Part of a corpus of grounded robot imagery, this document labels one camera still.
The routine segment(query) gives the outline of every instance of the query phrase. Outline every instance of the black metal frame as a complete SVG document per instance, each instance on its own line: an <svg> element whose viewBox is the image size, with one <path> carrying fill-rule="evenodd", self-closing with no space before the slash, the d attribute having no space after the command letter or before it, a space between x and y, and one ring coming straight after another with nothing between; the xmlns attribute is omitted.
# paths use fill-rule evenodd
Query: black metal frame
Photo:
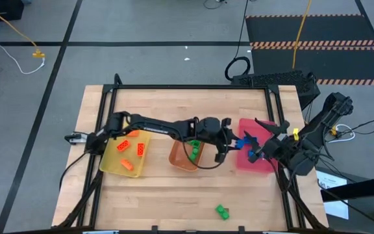
<svg viewBox="0 0 374 234"><path fill-rule="evenodd" d="M234 85L162 85L162 84L152 84L152 85L138 85L138 84L122 84L119 77L117 79L117 76L115 76L115 84L104 84L103 85L103 90L102 90L102 96L101 96L101 102L99 106L99 112L97 115L97 120L96 120L96 126L95 130L98 131L101 128L102 124L102 119L103 119L103 113L105 111L105 103L106 103L106 97L109 92L112 91L112 97L110 101L110 106L108 110L108 117L114 112L114 106L116 102L116 95L118 92L118 89L241 89L241 90L263 90L265 92L265 98L266 98L266 106L268 110L268 116L269 120L274 122L274 114L273 114L273 107L272 107L272 102L271 102L271 92L274 93L275 96L275 102L277 105L277 110L278 110L278 117L279 117L279 122L282 123L285 119L284 117L284 112L282 109L282 103L281 103L281 97L279 94L279 88L278 85L269 85L269 86L234 86ZM84 182L84 189L83 192L85 193L88 191L88 188L90 186L91 180L92 180L92 175L94 172L94 163L95 163L95 158L96 155L90 155L90 160L88 163L88 169L86 171L86 178ZM97 217L97 209L99 206L99 199L100 199L100 191L102 187L102 177L103 173L100 172L101 180L100 183L98 184L94 196L93 196L93 205L92 205L92 210L90 213L90 220L89 220L89 226L94 228L95 223L96 223L96 217ZM298 185L297 181L295 179L292 180L292 186L293 188L296 189L297 193L298 192ZM286 220L286 225L288 229L293 228L293 222L292 222L292 214L291 214L291 208L290 208L290 202L288 199L288 194L283 193L282 194L282 202L284 206L284 214L285 214L285 220ZM299 210L298 207L296 207L297 210L297 216L298 216L298 221L299 221L299 226L300 228L305 228L305 220L302 212ZM79 217L77 219L77 226L82 227L83 225L83 220L84 220L84 213L86 209L83 208L82 211L79 214Z"/></svg>

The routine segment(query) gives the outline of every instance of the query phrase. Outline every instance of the wooden table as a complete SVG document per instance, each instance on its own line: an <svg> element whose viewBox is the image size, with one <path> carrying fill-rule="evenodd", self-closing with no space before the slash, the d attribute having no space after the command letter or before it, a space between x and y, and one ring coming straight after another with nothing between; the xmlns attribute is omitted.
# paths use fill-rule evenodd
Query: wooden table
<svg viewBox="0 0 374 234"><path fill-rule="evenodd" d="M86 87L76 131L94 131L101 91L102 86ZM280 86L280 96L285 119L291 124L289 131L292 133L294 127L302 129L304 123L295 87ZM275 100L273 96L271 98L275 113ZM167 121L194 116L229 117L235 134L240 118L268 120L262 90L122 89L118 90L114 111L128 111ZM237 231L238 226L245 226L247 231L286 230L281 194L274 174L237 170L235 152L229 153L225 162L215 170L185 172L168 162L172 145L170 137L152 134L141 177L104 175L96 229L148 230L152 225L158 225L159 230ZM83 152L83 148L83 144L71 147L68 164ZM206 145L201 165L215 164L215 152L214 146ZM61 223L81 197L88 158L85 157L66 174L53 225ZM319 221L328 226L315 170L297 180L302 199ZM229 208L231 217L227 221L215 212L218 204ZM88 223L91 206L90 200L84 224ZM298 226L294 209L293 222Z"/></svg>

